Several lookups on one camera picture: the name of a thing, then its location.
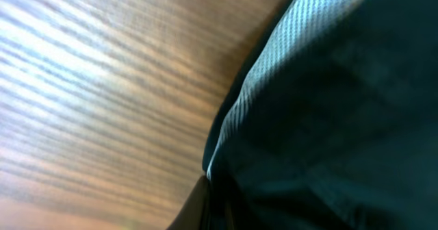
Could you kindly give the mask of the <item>black shorts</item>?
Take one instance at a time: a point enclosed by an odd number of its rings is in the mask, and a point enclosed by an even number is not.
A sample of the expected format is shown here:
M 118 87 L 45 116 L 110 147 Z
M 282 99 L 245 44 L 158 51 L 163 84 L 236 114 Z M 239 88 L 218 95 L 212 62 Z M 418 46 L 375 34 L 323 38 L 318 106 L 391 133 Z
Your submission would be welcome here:
M 436 229 L 437 0 L 289 0 L 203 170 L 202 229 Z

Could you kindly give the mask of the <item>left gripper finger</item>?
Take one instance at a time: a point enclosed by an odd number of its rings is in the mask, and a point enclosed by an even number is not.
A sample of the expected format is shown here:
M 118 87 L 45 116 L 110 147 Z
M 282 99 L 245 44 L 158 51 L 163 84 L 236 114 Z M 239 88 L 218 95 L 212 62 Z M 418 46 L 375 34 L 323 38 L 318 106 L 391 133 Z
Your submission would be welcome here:
M 206 229 L 205 215 L 208 214 L 209 181 L 203 175 L 199 178 L 183 204 L 180 212 L 167 230 L 202 230 Z

